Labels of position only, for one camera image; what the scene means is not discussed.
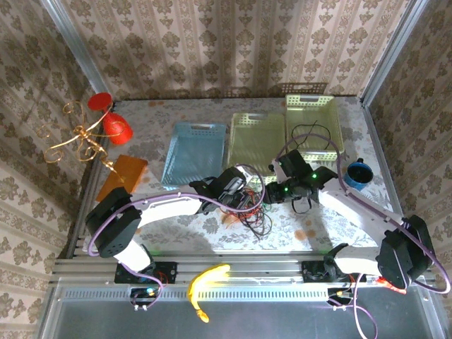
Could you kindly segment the orange board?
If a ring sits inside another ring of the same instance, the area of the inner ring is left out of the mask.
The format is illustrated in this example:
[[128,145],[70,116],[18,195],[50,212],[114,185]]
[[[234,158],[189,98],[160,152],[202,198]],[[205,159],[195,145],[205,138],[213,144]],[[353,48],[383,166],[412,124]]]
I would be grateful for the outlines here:
[[96,201],[100,202],[113,189],[124,188],[127,193],[131,194],[136,190],[148,161],[129,155],[120,155],[113,164],[112,170],[100,188]]

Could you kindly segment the blue perforated plastic basket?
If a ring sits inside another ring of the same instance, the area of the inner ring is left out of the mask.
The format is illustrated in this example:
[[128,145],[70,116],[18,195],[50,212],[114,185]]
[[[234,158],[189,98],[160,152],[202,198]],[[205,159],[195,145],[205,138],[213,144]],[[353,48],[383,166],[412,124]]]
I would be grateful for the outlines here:
[[178,122],[170,141],[161,185],[175,189],[222,173],[226,126]]

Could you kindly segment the deep pale yellow basket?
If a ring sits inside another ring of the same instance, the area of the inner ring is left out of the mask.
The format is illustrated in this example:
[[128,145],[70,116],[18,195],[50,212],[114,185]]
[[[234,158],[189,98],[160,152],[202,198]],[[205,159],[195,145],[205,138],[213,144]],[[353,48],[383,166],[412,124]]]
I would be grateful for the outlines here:
[[298,150],[306,161],[334,162],[344,151],[336,100],[328,95],[287,95],[285,97],[287,140],[298,135],[288,150]]

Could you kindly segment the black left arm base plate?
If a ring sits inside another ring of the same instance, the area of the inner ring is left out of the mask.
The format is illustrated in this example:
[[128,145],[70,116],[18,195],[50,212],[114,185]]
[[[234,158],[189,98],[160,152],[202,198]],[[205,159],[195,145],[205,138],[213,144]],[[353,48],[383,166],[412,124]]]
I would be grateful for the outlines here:
[[[177,276],[177,263],[171,261],[157,261],[146,268],[142,274],[151,275],[160,279],[163,285],[175,284]],[[116,284],[151,284],[149,279],[137,277],[129,273],[121,264],[117,264],[114,276]]]

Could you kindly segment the perforated metal strip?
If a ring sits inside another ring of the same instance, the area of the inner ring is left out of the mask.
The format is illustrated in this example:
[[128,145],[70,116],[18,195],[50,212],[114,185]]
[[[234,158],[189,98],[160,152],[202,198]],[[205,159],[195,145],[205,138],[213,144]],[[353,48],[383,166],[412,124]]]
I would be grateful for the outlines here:
[[[129,301],[138,293],[136,288],[66,288],[61,293],[63,300]],[[217,287],[201,290],[200,302],[324,302],[328,300],[325,287]]]

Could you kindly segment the aluminium frame post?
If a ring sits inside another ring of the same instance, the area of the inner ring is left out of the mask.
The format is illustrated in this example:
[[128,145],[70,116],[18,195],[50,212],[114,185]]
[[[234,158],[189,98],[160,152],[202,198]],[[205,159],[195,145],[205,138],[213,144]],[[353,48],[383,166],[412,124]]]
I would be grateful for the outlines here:
[[359,97],[362,106],[369,106],[374,100],[380,87],[383,85],[384,80],[388,76],[389,71],[393,68],[403,47],[406,45],[418,20],[421,18],[430,2],[431,0],[409,0],[376,68],[371,74],[369,82]]
[[97,93],[108,92],[109,89],[90,55],[87,44],[77,31],[64,5],[60,0],[40,0],[40,2],[55,23],[93,90]]

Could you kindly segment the red plastic goblet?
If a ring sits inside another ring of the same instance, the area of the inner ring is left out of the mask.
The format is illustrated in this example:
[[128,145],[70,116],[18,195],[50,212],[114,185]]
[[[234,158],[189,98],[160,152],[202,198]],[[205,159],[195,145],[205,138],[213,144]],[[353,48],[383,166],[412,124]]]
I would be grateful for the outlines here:
[[97,93],[88,100],[88,108],[92,111],[101,112],[104,135],[114,145],[124,145],[133,137],[133,130],[129,123],[114,112],[114,100],[109,93]]

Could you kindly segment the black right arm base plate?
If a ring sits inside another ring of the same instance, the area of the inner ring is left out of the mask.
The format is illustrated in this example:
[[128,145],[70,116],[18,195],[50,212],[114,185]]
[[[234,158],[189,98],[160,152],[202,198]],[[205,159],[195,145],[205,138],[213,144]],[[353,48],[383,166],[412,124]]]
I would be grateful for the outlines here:
[[303,261],[301,274],[306,283],[350,283],[357,273],[342,272],[334,261]]

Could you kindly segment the yellow banana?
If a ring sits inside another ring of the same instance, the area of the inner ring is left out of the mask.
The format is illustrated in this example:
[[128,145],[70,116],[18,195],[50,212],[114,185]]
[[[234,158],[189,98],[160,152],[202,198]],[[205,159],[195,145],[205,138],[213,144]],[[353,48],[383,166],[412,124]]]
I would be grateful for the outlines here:
[[212,266],[203,272],[199,273],[190,283],[187,290],[188,301],[196,311],[197,317],[204,323],[210,321],[207,313],[205,313],[199,306],[199,293],[206,286],[206,283],[212,281],[224,281],[227,279],[231,266],[226,263],[221,263],[216,266]]

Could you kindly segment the red snack packet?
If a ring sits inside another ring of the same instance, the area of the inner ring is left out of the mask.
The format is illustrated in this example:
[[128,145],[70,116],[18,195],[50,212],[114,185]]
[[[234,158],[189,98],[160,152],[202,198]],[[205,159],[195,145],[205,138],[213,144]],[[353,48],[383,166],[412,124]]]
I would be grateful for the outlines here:
[[397,292],[397,293],[400,293],[400,294],[402,294],[402,295],[405,295],[405,294],[407,293],[406,289],[400,289],[400,288],[397,288],[397,287],[393,286],[392,284],[389,283],[389,281],[387,281],[387,280],[386,280],[385,278],[383,278],[383,277],[378,277],[378,278],[375,280],[375,282],[376,282],[376,284],[379,285],[379,286],[385,287],[385,288],[387,288],[387,289],[390,289],[390,290],[392,290],[392,291],[394,291],[394,292]]

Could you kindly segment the black connector box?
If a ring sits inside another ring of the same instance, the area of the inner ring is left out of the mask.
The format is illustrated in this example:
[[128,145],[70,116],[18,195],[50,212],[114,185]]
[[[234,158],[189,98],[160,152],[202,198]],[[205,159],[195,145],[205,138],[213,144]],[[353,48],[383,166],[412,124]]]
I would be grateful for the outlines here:
[[147,311],[157,300],[160,288],[145,287],[133,288],[130,295],[130,303],[134,311]]
[[327,304],[333,307],[334,310],[346,311],[352,306],[353,293],[348,289],[327,289],[328,300]]

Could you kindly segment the blue mug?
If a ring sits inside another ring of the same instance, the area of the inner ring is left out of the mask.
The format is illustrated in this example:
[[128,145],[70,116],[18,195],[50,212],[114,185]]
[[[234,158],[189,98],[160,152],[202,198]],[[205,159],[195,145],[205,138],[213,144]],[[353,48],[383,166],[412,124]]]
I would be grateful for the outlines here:
[[374,173],[363,158],[351,163],[344,176],[345,183],[357,191],[362,191],[374,178]]

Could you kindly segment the aluminium frame rail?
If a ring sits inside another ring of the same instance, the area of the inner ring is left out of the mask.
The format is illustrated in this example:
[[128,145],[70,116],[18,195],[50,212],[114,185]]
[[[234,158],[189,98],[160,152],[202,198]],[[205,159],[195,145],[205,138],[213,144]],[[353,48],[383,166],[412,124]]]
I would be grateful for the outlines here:
[[[206,254],[206,255],[163,255],[155,256],[155,262],[177,264],[176,284],[185,285],[205,269],[226,263],[230,265],[230,279],[244,282],[301,282],[302,262],[319,261],[320,256],[290,254]],[[114,258],[93,258],[77,256],[73,259],[59,259],[50,281],[75,285],[86,280],[88,284],[113,283],[117,261]]]

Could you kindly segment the shallow pale yellow basket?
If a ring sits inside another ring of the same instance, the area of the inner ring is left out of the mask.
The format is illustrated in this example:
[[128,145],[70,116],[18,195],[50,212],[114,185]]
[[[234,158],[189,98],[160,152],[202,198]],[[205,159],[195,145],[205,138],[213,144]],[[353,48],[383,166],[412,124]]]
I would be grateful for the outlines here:
[[235,113],[232,116],[227,165],[247,164],[271,179],[269,165],[285,144],[282,114]]

